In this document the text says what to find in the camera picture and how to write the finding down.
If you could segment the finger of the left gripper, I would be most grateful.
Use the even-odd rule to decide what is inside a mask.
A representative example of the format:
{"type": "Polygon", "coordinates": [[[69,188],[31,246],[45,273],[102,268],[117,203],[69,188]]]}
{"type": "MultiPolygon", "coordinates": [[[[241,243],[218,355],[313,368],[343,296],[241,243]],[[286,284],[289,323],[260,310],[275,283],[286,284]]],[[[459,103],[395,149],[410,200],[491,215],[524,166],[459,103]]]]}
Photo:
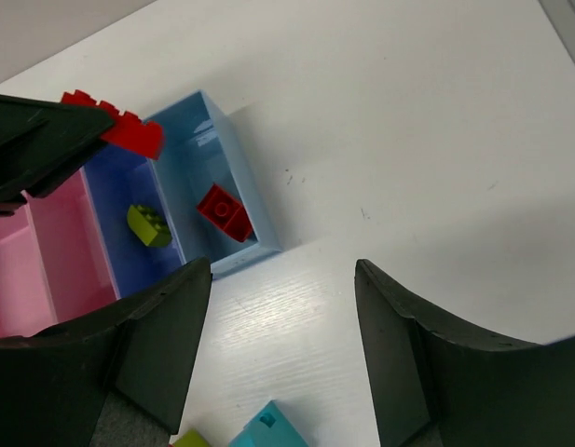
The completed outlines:
{"type": "Polygon", "coordinates": [[[105,146],[103,109],[0,95],[0,198],[46,197],[105,146]]]}
{"type": "Polygon", "coordinates": [[[16,188],[0,188],[0,218],[10,217],[27,204],[23,191],[16,188]]]}

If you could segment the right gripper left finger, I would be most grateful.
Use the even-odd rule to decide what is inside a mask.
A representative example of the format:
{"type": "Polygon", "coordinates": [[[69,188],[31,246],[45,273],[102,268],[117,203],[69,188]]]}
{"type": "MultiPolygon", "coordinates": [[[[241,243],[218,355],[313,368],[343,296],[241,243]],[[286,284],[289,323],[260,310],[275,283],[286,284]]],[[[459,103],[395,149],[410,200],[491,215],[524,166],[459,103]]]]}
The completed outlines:
{"type": "Polygon", "coordinates": [[[208,260],[32,336],[0,338],[0,446],[165,446],[180,428],[208,260]]]}

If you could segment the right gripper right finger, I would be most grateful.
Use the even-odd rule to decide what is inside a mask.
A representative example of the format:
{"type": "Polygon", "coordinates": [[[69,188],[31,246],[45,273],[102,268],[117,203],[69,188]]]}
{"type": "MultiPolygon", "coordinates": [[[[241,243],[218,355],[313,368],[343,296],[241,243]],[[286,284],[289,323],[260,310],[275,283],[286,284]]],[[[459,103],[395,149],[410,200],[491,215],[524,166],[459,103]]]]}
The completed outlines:
{"type": "Polygon", "coordinates": [[[538,345],[421,298],[372,262],[355,298],[384,446],[575,446],[575,335],[538,345]]]}

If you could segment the red lego base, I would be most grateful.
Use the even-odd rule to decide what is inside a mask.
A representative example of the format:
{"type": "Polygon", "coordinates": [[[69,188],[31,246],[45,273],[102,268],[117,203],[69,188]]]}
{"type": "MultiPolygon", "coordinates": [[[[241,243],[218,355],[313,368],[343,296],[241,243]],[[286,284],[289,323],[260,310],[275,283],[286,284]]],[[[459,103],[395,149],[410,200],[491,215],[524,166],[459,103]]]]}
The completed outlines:
{"type": "Polygon", "coordinates": [[[105,142],[140,156],[159,159],[164,142],[163,128],[159,123],[143,122],[136,114],[130,111],[120,112],[112,103],[97,102],[88,93],[78,89],[73,93],[64,92],[61,103],[104,110],[114,120],[114,125],[102,135],[105,142]]]}

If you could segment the teal curved lego brick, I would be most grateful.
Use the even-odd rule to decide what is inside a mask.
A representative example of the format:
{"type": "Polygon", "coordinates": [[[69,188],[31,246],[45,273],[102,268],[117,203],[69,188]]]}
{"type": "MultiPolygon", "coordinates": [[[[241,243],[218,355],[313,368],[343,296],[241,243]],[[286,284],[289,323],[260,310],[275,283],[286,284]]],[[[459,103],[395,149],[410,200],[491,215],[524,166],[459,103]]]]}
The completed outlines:
{"type": "Polygon", "coordinates": [[[308,444],[271,400],[256,414],[228,447],[308,447],[308,444]]]}

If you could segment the red curved lego top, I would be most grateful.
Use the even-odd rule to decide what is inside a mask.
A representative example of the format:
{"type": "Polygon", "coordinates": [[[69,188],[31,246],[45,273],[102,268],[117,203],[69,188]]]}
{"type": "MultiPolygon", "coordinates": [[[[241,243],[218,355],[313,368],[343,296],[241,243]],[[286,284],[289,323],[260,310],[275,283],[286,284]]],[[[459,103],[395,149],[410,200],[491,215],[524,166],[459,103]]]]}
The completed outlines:
{"type": "Polygon", "coordinates": [[[197,205],[199,213],[228,237],[242,243],[253,233],[243,204],[214,183],[197,205]]]}

